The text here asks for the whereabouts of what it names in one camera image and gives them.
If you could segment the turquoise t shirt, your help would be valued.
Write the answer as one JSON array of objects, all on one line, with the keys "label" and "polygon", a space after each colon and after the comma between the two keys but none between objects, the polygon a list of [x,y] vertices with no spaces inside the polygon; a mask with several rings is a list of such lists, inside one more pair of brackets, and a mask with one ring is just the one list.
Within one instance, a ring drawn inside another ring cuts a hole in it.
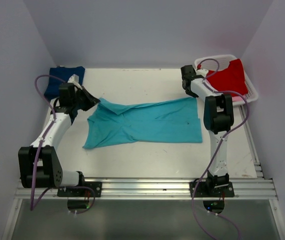
[{"label": "turquoise t shirt", "polygon": [[87,122],[86,150],[135,142],[203,141],[197,100],[192,97],[131,105],[101,98]]}]

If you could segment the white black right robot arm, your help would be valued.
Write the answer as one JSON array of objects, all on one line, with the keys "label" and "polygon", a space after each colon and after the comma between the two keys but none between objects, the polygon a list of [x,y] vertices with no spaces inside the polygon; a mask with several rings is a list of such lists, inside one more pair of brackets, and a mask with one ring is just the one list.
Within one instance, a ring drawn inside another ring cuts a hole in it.
[{"label": "white black right robot arm", "polygon": [[227,167],[228,137],[225,136],[234,124],[232,96],[209,85],[204,79],[209,73],[206,69],[185,65],[180,71],[185,93],[204,102],[203,124],[210,138],[210,166],[205,171],[206,178],[192,182],[190,189],[196,191],[193,196],[198,198],[223,194],[233,197],[234,192],[228,192],[231,185]]}]

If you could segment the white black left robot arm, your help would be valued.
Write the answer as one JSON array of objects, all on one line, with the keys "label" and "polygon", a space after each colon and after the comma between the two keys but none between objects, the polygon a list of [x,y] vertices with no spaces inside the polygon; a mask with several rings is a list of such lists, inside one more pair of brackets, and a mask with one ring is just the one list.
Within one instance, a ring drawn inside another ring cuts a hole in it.
[{"label": "white black left robot arm", "polygon": [[100,100],[91,95],[85,87],[63,83],[58,88],[59,97],[50,104],[49,121],[39,137],[30,146],[18,151],[20,179],[24,188],[68,187],[79,197],[87,189],[80,171],[64,170],[58,157],[58,146],[74,123],[78,111],[88,111]]}]

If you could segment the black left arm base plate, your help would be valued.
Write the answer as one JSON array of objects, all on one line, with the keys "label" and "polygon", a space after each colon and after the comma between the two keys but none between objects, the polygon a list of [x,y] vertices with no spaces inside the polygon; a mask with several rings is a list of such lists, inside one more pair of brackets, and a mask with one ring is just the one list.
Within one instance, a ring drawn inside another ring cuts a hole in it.
[{"label": "black left arm base plate", "polygon": [[100,198],[102,189],[103,183],[101,181],[85,181],[84,186],[68,186],[59,188],[57,196],[66,198]]}]

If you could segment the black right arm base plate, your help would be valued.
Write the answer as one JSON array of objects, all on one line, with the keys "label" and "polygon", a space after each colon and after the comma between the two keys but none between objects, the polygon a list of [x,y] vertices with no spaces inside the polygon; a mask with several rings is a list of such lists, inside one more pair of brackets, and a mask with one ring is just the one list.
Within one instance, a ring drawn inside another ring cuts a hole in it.
[{"label": "black right arm base plate", "polygon": [[196,192],[194,193],[198,180],[199,179],[196,178],[195,180],[189,182],[189,191],[191,197],[192,196],[194,196],[195,198],[235,197],[235,192],[232,182],[229,182],[225,186],[211,187],[209,186],[208,183],[206,183],[206,181],[201,181],[198,187],[196,188]]}]

